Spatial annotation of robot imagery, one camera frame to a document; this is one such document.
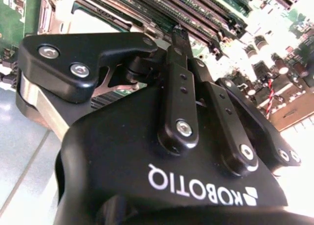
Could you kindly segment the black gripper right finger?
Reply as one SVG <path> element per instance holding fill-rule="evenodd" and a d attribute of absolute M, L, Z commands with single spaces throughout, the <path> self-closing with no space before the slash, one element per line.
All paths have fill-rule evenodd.
<path fill-rule="evenodd" d="M 296 151 L 231 80 L 222 78 L 214 83 L 206 65 L 197 58 L 189 59 L 188 69 L 214 118 L 223 162 L 233 174 L 251 174 L 260 162 L 274 175 L 285 167 L 301 165 Z"/>

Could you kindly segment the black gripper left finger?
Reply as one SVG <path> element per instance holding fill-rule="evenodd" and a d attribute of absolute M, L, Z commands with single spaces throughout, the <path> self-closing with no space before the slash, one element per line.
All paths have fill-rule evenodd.
<path fill-rule="evenodd" d="M 91 99 L 138 82 L 161 88 L 157 137 L 181 155 L 199 139 L 192 51 L 175 28 L 160 48 L 141 32 L 50 34 L 25 37 L 18 51 L 19 87 L 59 138 L 91 112 Z"/>

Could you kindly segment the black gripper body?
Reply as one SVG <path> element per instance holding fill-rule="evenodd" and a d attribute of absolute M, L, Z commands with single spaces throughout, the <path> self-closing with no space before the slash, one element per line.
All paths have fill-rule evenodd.
<path fill-rule="evenodd" d="M 263 162 L 241 177 L 224 164 L 213 107 L 196 105 L 199 142 L 181 156 L 157 139 L 160 94 L 146 88 L 78 120 L 57 166 L 57 225 L 311 225 Z"/>

